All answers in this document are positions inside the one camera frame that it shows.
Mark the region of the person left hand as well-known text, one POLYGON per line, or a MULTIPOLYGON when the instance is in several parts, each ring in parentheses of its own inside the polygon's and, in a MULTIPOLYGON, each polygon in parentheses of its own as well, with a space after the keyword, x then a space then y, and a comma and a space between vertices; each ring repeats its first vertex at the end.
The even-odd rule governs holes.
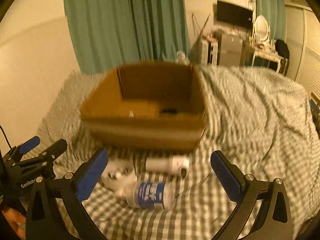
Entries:
POLYGON ((2 210, 2 213, 16 235, 20 239, 25 239, 25 230, 20 226, 22 223, 25 223, 25 217, 19 211, 11 207, 5 207, 2 210))

